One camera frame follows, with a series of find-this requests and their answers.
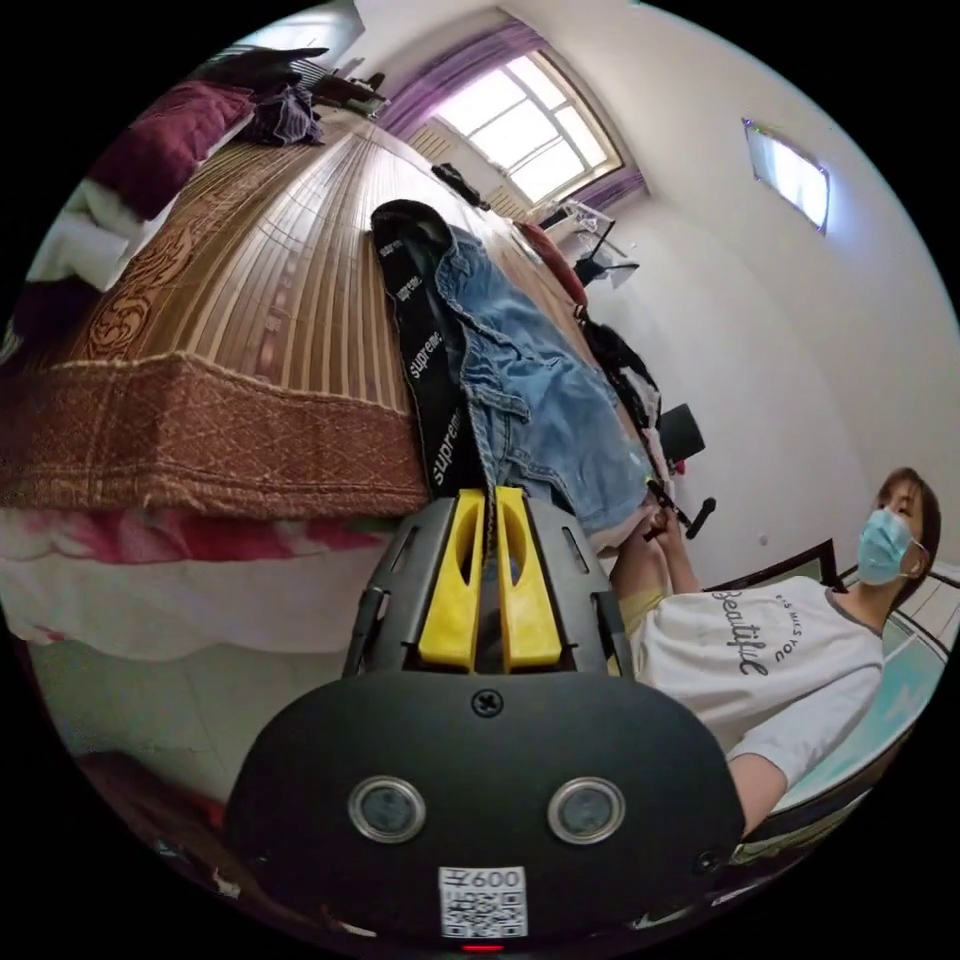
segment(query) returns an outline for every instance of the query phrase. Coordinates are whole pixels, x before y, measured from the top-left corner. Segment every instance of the screw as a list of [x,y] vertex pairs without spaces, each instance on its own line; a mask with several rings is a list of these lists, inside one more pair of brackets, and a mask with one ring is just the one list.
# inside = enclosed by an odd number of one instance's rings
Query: screw
[[720,869],[720,858],[712,850],[706,850],[697,857],[693,869],[695,873],[715,873]]
[[503,697],[496,690],[481,690],[473,695],[470,706],[478,717],[495,717],[503,710]]

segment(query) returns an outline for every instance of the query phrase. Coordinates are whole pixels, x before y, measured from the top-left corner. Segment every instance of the bamboo mat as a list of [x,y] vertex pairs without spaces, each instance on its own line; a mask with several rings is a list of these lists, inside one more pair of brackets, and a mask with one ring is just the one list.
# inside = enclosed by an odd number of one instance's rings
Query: bamboo mat
[[514,228],[368,121],[232,145],[77,331],[0,385],[0,506],[395,516],[427,500],[370,215],[429,204],[589,351]]

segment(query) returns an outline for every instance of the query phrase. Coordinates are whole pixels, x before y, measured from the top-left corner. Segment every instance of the dark red blanket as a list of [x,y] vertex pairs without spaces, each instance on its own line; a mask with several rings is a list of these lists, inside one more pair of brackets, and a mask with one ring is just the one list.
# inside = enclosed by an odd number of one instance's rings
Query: dark red blanket
[[101,154],[89,177],[144,220],[157,217],[227,131],[253,112],[251,91],[200,80],[178,84]]

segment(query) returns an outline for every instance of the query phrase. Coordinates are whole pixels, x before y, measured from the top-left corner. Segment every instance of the window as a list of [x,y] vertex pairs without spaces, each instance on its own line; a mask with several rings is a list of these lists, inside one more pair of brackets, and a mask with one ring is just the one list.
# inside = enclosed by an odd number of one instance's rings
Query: window
[[830,180],[811,157],[805,156],[772,130],[743,121],[753,163],[753,175],[773,187],[823,233],[827,226]]
[[443,103],[437,117],[534,204],[620,165],[589,110],[536,54],[474,81]]

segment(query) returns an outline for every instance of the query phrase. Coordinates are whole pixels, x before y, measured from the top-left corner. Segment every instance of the face mask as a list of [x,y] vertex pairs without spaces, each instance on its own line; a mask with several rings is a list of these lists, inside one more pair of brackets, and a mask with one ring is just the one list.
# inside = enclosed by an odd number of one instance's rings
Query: face mask
[[857,565],[860,579],[880,587],[905,577],[900,564],[911,543],[917,543],[902,517],[889,510],[874,510],[860,534]]

